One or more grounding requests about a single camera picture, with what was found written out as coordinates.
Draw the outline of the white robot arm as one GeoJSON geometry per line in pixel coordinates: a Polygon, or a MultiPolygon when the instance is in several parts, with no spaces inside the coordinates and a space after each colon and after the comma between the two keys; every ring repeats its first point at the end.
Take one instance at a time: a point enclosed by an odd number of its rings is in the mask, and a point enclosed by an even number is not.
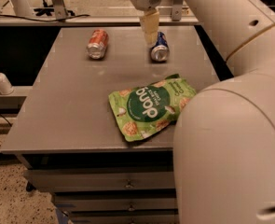
{"type": "Polygon", "coordinates": [[[180,224],[275,224],[275,12],[260,0],[185,1],[233,76],[176,123],[180,224]]]}

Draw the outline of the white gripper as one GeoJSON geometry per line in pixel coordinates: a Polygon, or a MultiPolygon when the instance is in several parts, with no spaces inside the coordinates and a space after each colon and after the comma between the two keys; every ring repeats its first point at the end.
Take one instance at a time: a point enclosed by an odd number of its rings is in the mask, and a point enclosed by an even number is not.
{"type": "Polygon", "coordinates": [[[144,15],[139,20],[144,33],[145,43],[149,48],[152,48],[158,40],[159,12],[156,10],[156,7],[160,4],[161,0],[130,1],[137,10],[144,11],[144,15]]]}

